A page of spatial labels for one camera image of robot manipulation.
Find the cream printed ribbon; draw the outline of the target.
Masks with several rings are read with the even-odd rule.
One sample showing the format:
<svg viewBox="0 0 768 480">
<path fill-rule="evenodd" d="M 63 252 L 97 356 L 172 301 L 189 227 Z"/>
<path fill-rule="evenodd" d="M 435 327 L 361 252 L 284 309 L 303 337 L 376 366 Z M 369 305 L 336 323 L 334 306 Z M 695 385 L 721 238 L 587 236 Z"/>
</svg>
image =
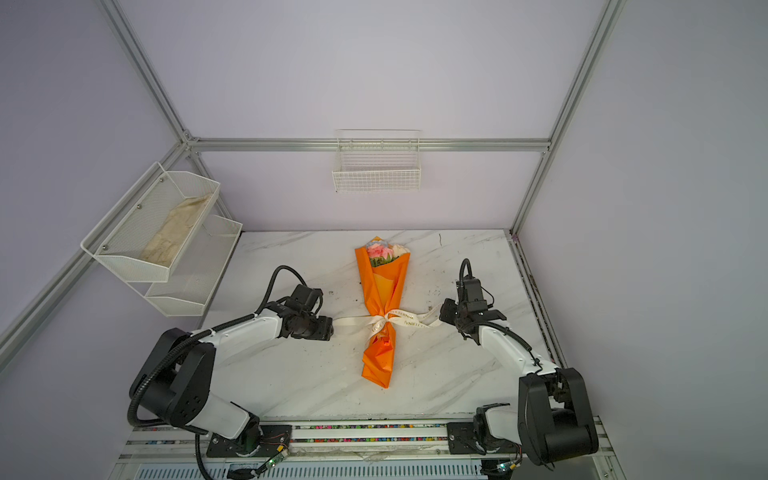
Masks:
<svg viewBox="0 0 768 480">
<path fill-rule="evenodd" d="M 386 324 L 415 329 L 431 329 L 439 327 L 442 322 L 438 319 L 437 315 L 437 307 L 434 307 L 425 313 L 414 313 L 402 309 L 392 309 L 383 315 L 336 318 L 333 320 L 333 327 L 345 334 L 358 329 L 366 330 L 369 333 L 369 337 L 372 338 L 381 332 Z"/>
</svg>

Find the orange wrapping paper sheet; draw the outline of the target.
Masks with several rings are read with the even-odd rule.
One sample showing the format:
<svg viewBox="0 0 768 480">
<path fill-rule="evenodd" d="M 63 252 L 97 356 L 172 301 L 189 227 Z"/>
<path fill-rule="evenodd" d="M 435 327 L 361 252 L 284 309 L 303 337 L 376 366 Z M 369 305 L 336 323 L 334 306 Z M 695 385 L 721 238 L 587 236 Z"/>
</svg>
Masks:
<svg viewBox="0 0 768 480">
<path fill-rule="evenodd" d="M 375 237 L 370 242 L 386 242 Z M 372 267 L 366 245 L 355 250 L 360 283 L 365 307 L 369 315 L 383 315 L 398 309 L 406 283 L 410 251 L 388 264 Z M 362 356 L 362 377 L 382 388 L 388 388 L 394 370 L 396 331 L 394 325 L 386 324 L 384 329 L 368 340 Z"/>
</svg>

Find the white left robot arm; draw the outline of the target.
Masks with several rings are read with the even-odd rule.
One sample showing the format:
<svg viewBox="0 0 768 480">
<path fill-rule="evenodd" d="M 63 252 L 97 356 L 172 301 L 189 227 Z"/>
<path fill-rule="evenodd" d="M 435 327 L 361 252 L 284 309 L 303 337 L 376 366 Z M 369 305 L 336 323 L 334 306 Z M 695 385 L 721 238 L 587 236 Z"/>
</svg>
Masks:
<svg viewBox="0 0 768 480">
<path fill-rule="evenodd" d="M 283 271 L 299 274 L 290 266 L 276 267 L 254 312 L 207 329 L 165 331 L 129 389 L 128 423 L 134 428 L 168 425 L 193 433 L 197 468 L 205 479 L 211 474 L 203 460 L 204 435 L 221 441 L 239 457 L 252 457 L 269 444 L 256 414 L 212 393 L 217 357 L 239 340 L 248 345 L 279 338 L 328 341 L 334 333 L 332 318 L 319 313 L 322 290 L 304 279 L 290 295 L 272 299 Z"/>
</svg>

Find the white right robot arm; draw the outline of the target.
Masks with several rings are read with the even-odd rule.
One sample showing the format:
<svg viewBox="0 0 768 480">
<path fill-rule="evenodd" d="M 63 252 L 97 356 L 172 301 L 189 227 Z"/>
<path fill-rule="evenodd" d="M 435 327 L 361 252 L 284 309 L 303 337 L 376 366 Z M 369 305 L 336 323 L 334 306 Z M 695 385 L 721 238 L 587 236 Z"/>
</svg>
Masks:
<svg viewBox="0 0 768 480">
<path fill-rule="evenodd" d="M 439 320 L 489 352 L 517 376 L 514 404 L 497 402 L 476 409 L 470 447 L 480 454 L 515 449 L 507 472 L 528 458 L 536 466 L 595 454 L 599 438 L 586 382 L 578 370 L 563 368 L 539 355 L 505 325 L 506 316 L 491 307 L 486 289 L 470 273 L 456 282 L 457 298 L 444 301 Z"/>
</svg>

